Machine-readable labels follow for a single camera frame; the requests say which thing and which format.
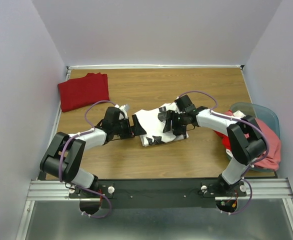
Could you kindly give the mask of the white t shirt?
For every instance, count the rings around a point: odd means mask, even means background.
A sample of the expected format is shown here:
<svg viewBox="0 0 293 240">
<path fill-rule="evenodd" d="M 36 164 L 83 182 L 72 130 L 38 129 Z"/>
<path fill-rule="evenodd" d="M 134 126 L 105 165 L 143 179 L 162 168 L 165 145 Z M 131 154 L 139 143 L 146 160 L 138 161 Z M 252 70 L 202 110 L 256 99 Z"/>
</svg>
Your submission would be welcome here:
<svg viewBox="0 0 293 240">
<path fill-rule="evenodd" d="M 173 141 L 184 140 L 189 137 L 186 132 L 179 135 L 174 135 L 172 130 L 163 132 L 166 121 L 161 121 L 158 118 L 160 108 L 163 107 L 165 107 L 167 111 L 171 110 L 174 113 L 179 112 L 176 103 L 164 103 L 158 108 L 152 110 L 141 109 L 135 113 L 138 123 L 146 132 L 139 136 L 143 147 L 166 144 Z"/>
</svg>

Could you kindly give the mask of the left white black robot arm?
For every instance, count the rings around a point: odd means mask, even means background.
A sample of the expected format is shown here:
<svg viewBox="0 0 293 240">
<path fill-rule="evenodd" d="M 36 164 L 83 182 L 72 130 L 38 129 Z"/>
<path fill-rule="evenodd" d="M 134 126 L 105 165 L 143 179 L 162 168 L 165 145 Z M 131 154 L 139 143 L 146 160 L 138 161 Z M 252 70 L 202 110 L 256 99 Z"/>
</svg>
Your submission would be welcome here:
<svg viewBox="0 0 293 240">
<path fill-rule="evenodd" d="M 147 132 L 135 114 L 132 120 L 133 126 L 130 125 L 126 105 L 110 106 L 104 118 L 89 130 L 75 134 L 56 133 L 40 162 L 40 170 L 61 182 L 79 186 L 85 197 L 93 197 L 99 190 L 99 178 L 80 168 L 84 152 L 106 145 L 115 136 L 123 140 L 145 135 Z"/>
</svg>

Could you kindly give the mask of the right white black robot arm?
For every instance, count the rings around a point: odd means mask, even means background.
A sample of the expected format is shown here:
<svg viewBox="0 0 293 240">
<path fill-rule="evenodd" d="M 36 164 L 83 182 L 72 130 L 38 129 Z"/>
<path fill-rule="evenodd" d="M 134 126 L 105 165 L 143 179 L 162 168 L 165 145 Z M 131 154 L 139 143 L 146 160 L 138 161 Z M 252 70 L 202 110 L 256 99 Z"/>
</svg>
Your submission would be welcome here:
<svg viewBox="0 0 293 240">
<path fill-rule="evenodd" d="M 205 106 L 196 107 L 186 94 L 178 97 L 173 106 L 173 110 L 167 106 L 159 108 L 158 118 L 164 122 L 164 133 L 172 131 L 174 135 L 180 135 L 186 132 L 187 125 L 193 125 L 212 129 L 229 139 L 232 158 L 209 188 L 213 193 L 228 196 L 247 171 L 269 153 L 270 144 L 251 115 L 239 118 Z"/>
</svg>

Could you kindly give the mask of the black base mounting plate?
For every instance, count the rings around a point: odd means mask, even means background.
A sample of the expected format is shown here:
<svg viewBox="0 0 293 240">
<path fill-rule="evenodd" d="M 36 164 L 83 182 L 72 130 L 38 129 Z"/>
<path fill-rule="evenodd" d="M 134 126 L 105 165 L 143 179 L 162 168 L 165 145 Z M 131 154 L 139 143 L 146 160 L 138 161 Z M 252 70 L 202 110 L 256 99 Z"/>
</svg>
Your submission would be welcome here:
<svg viewBox="0 0 293 240">
<path fill-rule="evenodd" d="M 239 197 L 247 196 L 242 181 L 231 187 L 216 178 L 105 179 L 97 193 L 69 186 L 69 197 L 79 199 L 81 211 L 98 209 L 226 208 L 234 212 Z"/>
</svg>

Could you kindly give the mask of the folded dark red t shirt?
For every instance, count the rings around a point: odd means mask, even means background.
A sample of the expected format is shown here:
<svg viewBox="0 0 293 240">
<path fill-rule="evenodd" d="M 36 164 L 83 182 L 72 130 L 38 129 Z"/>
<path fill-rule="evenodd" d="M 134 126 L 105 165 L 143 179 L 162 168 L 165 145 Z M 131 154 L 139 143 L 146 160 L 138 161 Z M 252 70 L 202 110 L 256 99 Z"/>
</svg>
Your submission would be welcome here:
<svg viewBox="0 0 293 240">
<path fill-rule="evenodd" d="M 110 99 L 108 75 L 100 72 L 69 79 L 57 87 L 63 113 Z"/>
</svg>

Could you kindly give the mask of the white garment in basket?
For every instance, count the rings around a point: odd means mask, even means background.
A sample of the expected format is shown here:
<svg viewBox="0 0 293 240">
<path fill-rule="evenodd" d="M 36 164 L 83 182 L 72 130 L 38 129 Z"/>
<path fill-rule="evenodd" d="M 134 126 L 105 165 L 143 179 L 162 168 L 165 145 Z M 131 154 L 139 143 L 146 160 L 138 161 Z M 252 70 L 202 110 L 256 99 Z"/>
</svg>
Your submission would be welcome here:
<svg viewBox="0 0 293 240">
<path fill-rule="evenodd" d="M 237 111 L 233 112 L 232 114 L 235 118 L 238 118 L 238 119 L 242 119 L 242 118 L 246 117 L 246 115 L 240 110 L 237 110 Z"/>
</svg>

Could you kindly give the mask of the teal laundry basket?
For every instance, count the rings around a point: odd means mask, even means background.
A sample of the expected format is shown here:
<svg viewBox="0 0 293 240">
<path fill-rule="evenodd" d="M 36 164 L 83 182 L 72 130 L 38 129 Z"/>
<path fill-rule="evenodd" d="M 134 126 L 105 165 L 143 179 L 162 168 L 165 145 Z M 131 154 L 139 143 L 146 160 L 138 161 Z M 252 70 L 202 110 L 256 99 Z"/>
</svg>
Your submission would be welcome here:
<svg viewBox="0 0 293 240">
<path fill-rule="evenodd" d="M 253 117 L 257 116 L 261 119 L 270 118 L 269 120 L 267 120 L 267 123 L 274 124 L 274 126 L 275 124 L 278 125 L 277 134 L 279 134 L 279 137 L 280 137 L 279 120 L 277 115 L 272 110 L 264 106 L 260 106 L 260 105 L 256 105 L 252 103 L 246 103 L 246 102 L 237 102 L 230 107 L 230 110 L 232 111 L 242 110 L 245 114 L 249 114 L 250 116 L 253 116 Z"/>
</svg>

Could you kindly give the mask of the pink t shirt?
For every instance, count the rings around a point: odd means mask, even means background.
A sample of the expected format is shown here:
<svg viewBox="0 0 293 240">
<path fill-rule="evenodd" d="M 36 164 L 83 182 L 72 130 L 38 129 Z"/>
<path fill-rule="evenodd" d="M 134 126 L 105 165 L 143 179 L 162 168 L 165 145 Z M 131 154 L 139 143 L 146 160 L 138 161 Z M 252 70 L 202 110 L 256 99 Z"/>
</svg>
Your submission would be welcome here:
<svg viewBox="0 0 293 240">
<path fill-rule="evenodd" d="M 227 116 L 232 116 L 233 113 L 236 112 L 234 110 L 228 110 L 224 114 Z M 266 140 L 268 142 L 268 153 L 265 151 L 262 154 L 262 157 L 265 157 L 261 161 L 254 164 L 254 167 L 251 168 L 253 171 L 256 172 L 274 172 L 277 171 L 280 167 L 281 163 L 281 140 L 280 135 L 277 133 L 279 124 L 274 124 L 274 121 L 272 124 L 268 124 L 267 120 L 269 118 L 260 118 L 260 117 L 254 117 L 260 130 L 265 135 Z M 232 151 L 225 148 L 226 155 L 229 160 L 233 157 Z"/>
</svg>

